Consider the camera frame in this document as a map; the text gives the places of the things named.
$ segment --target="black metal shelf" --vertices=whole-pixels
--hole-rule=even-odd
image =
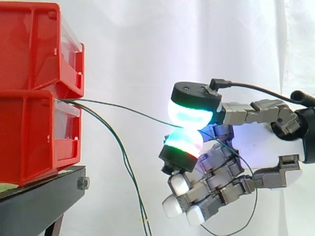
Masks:
[[[78,187],[78,181],[86,176],[85,166],[66,170],[30,186],[0,193],[0,236],[36,236],[56,225],[85,193]]]

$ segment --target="white fingertip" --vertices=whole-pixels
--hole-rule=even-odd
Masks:
[[[192,226],[201,225],[205,222],[199,206],[194,205],[186,212],[187,219]]]
[[[177,174],[171,178],[171,185],[176,196],[181,196],[189,191],[189,186],[181,174]]]
[[[285,172],[285,180],[286,186],[293,184],[296,182],[302,175],[302,170],[295,170],[295,171],[286,171]]]
[[[162,206],[168,218],[173,218],[183,213],[183,210],[174,195],[168,196],[162,203]]]

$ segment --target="green wire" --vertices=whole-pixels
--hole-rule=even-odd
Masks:
[[[84,111],[86,111],[87,113],[89,113],[90,115],[92,115],[93,117],[95,117],[96,119],[98,119],[102,124],[104,124],[109,130],[110,132],[114,135],[115,139],[117,140],[120,148],[121,148],[121,151],[123,153],[123,157],[124,157],[124,165],[125,165],[125,168],[127,169],[127,172],[129,174],[129,176],[131,177],[132,181],[133,181],[133,184],[136,188],[136,192],[137,192],[137,195],[138,195],[138,199],[139,199],[139,204],[140,204],[140,212],[141,212],[141,219],[142,219],[142,223],[143,223],[143,227],[144,227],[144,231],[145,231],[145,235],[147,236],[148,233],[147,233],[147,229],[146,229],[146,226],[145,226],[145,221],[147,222],[147,226],[148,226],[148,230],[149,230],[149,234],[152,235],[152,232],[151,232],[151,227],[150,227],[150,223],[149,223],[149,220],[148,220],[148,216],[147,216],[147,213],[146,213],[146,210],[145,210],[145,207],[144,207],[144,204],[143,204],[143,201],[142,201],[142,198],[140,196],[140,191],[139,191],[139,188],[138,188],[138,184],[137,184],[137,181],[136,181],[136,178],[135,178],[135,175],[133,173],[133,170],[132,170],[132,167],[130,165],[130,162],[129,162],[129,159],[128,159],[128,156],[127,156],[127,153],[126,153],[126,150],[120,140],[120,138],[118,137],[117,133],[113,130],[113,128],[100,116],[98,115],[96,112],[94,112],[92,109],[82,105],[82,104],[79,104],[79,103],[76,103],[74,101],[67,101],[68,103],[71,103],[73,105],[76,105],[76,106],[79,106],[81,107]]]
[[[154,118],[154,117],[152,117],[152,116],[146,115],[146,114],[144,114],[144,113],[142,113],[142,112],[139,112],[139,111],[136,111],[136,110],[133,110],[133,109],[131,109],[131,108],[124,107],[124,106],[121,106],[121,105],[112,104],[112,103],[107,103],[107,102],[101,102],[101,101],[95,101],[95,100],[89,100],[89,99],[74,99],[74,100],[76,100],[76,101],[84,101],[84,102],[92,102],[92,103],[98,103],[98,104],[102,104],[102,105],[108,105],[108,106],[113,106],[113,107],[122,108],[122,109],[125,109],[125,110],[128,110],[128,111],[137,113],[137,114],[139,114],[139,115],[141,115],[141,116],[147,117],[147,118],[149,118],[149,119],[152,119],[152,120],[154,120],[154,121],[156,121],[156,122],[159,122],[159,123],[161,123],[161,124],[169,125],[169,126],[176,127],[176,128],[181,128],[180,126],[167,123],[167,122],[165,122],[165,121],[156,119],[156,118]],[[68,99],[68,100],[63,100],[63,101],[64,101],[64,102],[67,102],[67,103],[72,103],[72,104],[77,105],[77,106],[80,106],[80,107],[82,107],[82,108],[85,107],[85,106],[82,105],[82,104],[79,104],[79,103],[74,102],[74,100],[72,100],[72,99],[69,100],[69,99]],[[254,216],[254,214],[255,214],[255,211],[256,211],[257,202],[258,202],[258,188],[257,188],[256,183],[255,183],[255,180],[254,180],[253,171],[252,171],[250,165],[245,161],[245,159],[242,158],[234,149],[232,149],[231,147],[229,147],[227,144],[225,144],[225,143],[222,142],[221,140],[217,139],[216,137],[214,137],[214,136],[212,136],[212,135],[209,135],[209,134],[207,134],[207,133],[205,133],[205,132],[202,132],[202,131],[200,131],[200,132],[203,133],[203,134],[205,134],[205,135],[208,135],[208,136],[211,137],[213,140],[216,140],[217,142],[219,142],[220,144],[222,144],[223,146],[225,146],[226,148],[228,148],[233,154],[235,154],[236,156],[238,156],[238,157],[246,164],[246,166],[248,167],[248,169],[249,169],[249,171],[250,171],[250,173],[251,173],[251,175],[252,175],[252,179],[253,179],[253,181],[254,181],[254,185],[255,185],[256,192],[255,192],[255,202],[254,202],[254,206],[253,206],[252,213],[251,213],[251,215],[250,215],[250,217],[249,217],[247,223],[245,224],[245,226],[243,226],[241,229],[239,229],[239,230],[237,230],[237,231],[235,231],[235,232],[233,232],[233,233],[231,233],[231,234],[228,234],[229,236],[232,236],[232,235],[235,235],[235,234],[239,233],[240,231],[244,230],[244,229],[250,224],[250,222],[252,221],[252,218],[253,218],[253,216]],[[140,197],[140,193],[139,193],[139,189],[138,189],[138,187],[137,187],[137,184],[136,184],[135,181],[134,181],[134,183],[135,183],[136,190],[137,190],[137,193],[138,193],[140,205],[143,205],[143,202],[142,202],[142,200],[141,200],[141,197]],[[210,230],[208,230],[208,229],[207,229],[206,227],[204,227],[203,225],[201,225],[201,227],[202,227],[204,230],[206,230],[208,233],[212,234],[213,236],[219,236],[219,235],[217,235],[217,234],[211,232]]]

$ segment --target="white curtain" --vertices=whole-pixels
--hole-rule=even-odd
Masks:
[[[86,46],[86,98],[113,102],[168,120],[177,81],[211,78],[246,82],[288,95],[315,95],[313,0],[59,0],[63,16]],[[223,100],[269,98],[243,88]],[[155,236],[205,236],[184,215],[167,219],[170,194],[158,159],[171,128],[117,108],[89,104],[121,137],[137,177]],[[136,193],[118,145],[84,114],[82,162],[91,188],[66,213],[62,236],[142,235]],[[283,192],[260,190],[256,214],[240,236],[312,236],[312,171]],[[223,207],[206,222],[217,234],[242,227],[254,194]]]

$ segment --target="red plastic bin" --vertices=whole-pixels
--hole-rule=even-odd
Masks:
[[[80,161],[81,110],[49,91],[0,91],[0,183],[23,186]]]
[[[84,95],[84,46],[46,2],[0,1],[0,89]]]

